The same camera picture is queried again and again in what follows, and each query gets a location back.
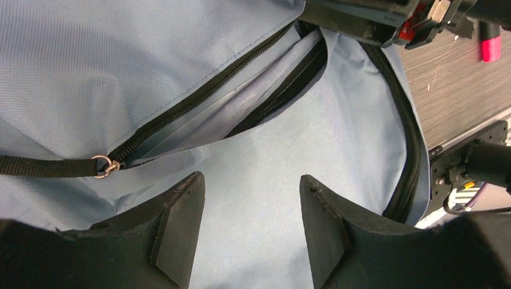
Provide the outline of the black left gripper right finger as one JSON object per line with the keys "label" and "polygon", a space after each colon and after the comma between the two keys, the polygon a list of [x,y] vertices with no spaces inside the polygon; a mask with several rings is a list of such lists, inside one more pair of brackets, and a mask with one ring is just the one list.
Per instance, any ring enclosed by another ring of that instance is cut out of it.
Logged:
{"label": "black left gripper right finger", "polygon": [[315,288],[509,288],[510,216],[468,214],[418,229],[310,175],[299,185]]}

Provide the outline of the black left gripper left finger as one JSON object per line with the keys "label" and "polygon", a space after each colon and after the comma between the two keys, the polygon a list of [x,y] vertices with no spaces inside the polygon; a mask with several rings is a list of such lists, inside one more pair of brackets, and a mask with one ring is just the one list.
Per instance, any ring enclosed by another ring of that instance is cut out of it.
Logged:
{"label": "black left gripper left finger", "polygon": [[193,172],[88,230],[1,221],[2,288],[187,288],[205,204]]}

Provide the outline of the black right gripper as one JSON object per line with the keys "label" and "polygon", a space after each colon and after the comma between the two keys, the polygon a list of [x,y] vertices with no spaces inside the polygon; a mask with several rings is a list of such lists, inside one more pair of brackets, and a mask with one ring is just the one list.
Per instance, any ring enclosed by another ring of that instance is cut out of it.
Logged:
{"label": "black right gripper", "polygon": [[510,28],[510,1],[306,1],[299,20],[382,48],[411,50],[443,30],[472,37],[470,19]]}

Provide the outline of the pink highlighter marker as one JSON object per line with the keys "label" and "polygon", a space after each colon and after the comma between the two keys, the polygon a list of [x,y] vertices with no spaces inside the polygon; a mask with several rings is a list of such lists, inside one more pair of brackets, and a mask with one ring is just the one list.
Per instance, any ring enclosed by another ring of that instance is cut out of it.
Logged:
{"label": "pink highlighter marker", "polygon": [[501,57],[501,31],[498,24],[479,22],[478,38],[481,60],[485,63],[497,61]]}

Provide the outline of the blue backpack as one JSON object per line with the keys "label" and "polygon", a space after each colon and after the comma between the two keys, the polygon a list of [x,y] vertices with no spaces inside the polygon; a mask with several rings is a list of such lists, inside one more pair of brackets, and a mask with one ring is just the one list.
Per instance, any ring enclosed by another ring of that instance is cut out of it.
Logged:
{"label": "blue backpack", "polygon": [[427,150],[394,46],[306,1],[2,1],[1,221],[84,231],[193,172],[187,288],[313,288],[299,185],[415,225]]}

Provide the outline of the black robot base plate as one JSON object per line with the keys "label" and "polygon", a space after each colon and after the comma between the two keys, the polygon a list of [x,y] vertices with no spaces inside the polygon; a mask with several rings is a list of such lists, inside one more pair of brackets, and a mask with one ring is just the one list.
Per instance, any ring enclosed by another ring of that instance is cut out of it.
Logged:
{"label": "black robot base plate", "polygon": [[497,120],[452,146],[429,151],[431,193],[426,214],[440,209],[448,194],[468,181],[480,181],[510,191],[508,121]]}

